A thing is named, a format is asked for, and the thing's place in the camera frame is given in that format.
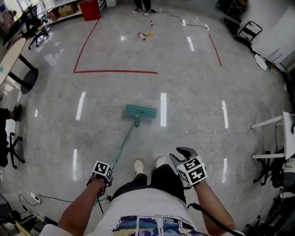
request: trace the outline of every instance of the shoe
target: shoe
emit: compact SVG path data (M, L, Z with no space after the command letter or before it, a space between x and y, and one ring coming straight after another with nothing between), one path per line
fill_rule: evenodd
M132 12L132 14L137 14L137 13L139 13L139 12L142 12L142 8L136 8L136 9Z
M138 174L145 174L144 172L144 166L143 166L143 162L139 159L135 160L134 164L133 164L133 169L134 172L136 173L136 175Z
M156 160L155 169L159 168L161 165L164 165L164 164L166 164L165 157L159 156L158 159Z
M19 120L19 118L22 114L22 105L15 106L13 109L13 113L14 113L13 120L15 120L15 121Z
M150 10L146 10L146 11L144 12L144 16L145 16L145 17L148 17L148 16L149 16L149 13L150 13Z

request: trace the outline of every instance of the mop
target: mop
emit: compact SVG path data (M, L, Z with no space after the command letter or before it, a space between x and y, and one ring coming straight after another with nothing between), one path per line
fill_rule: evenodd
M122 150L125 146L125 143L128 139L129 134L131 133L133 127L138 127L140 125L140 119L141 118L148 118L148 119L156 119L157 118L157 109L153 109L153 108L147 108L147 107L142 107L142 106L133 106L133 105L126 105L125 107L125 111L124 111L124 115L126 116L135 116L135 119L133 121L133 124L131 125L127 136L125 137L119 152L115 158L115 160L113 161L113 163L111 164L111 169L114 170L116 163L118 162ZM99 203L99 197L96 198L96 202L94 205L97 204L97 202Z

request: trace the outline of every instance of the white table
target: white table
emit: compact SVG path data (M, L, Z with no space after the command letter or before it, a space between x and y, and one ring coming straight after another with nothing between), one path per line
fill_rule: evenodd
M289 159L291 156L295 154L295 128L294 128L294 133L292 134L291 132L291 127L293 125L293 119L294 116L287 113L283 112L282 116L275 117L270 120L266 120L264 122L258 123L251 125L251 129L271 124L274 122L282 121L278 124L275 124L276 126L283 126L284 130L284 153L278 153L278 154L264 154L264 155L252 155L252 158L281 158L285 157L286 160Z
M1 66L3 71L0 72L0 86L6 80L7 76L10 76L13 80L18 82L22 87L21 91L23 94L28 93L34 86L37 78L38 78L38 69L33 67L22 55L21 52L24 48L26 43L26 39L21 38L20 40L16 41L15 44L11 46L8 50L6 55L4 56L3 60L1 61ZM16 63L17 59L20 59L27 67L30 68L30 71L25 75L24 79L21 80L15 74L11 72L14 64Z

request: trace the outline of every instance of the red box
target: red box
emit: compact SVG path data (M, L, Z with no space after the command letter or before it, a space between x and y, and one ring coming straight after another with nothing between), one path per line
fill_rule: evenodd
M84 20L99 20L101 18L98 0L88 0L80 3Z

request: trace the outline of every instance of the person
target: person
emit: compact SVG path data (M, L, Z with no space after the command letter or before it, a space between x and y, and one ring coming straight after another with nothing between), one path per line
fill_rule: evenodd
M6 120L13 119L14 121L18 121L21 113L21 105L15 106L12 112L8 109L0 108L0 150L2 150L0 155L0 166L2 167L7 166L8 164L6 150L7 134L5 131Z
M136 177L120 187L112 197L111 204L103 214L92 236L122 235L203 235L197 231L186 207L181 179L159 157L152 172L150 185L143 162L134 162ZM90 182L64 211L56 226L47 224L41 236L81 236L87 227L97 194L105 183L97 178ZM223 225L235 230L235 223L206 181L194 186L200 205ZM213 236L229 236L203 215L207 231Z
M139 12L142 12L142 1L146 9L144 12L144 16L147 17L151 13L151 0L134 0L136 9L132 12L132 14L137 14Z

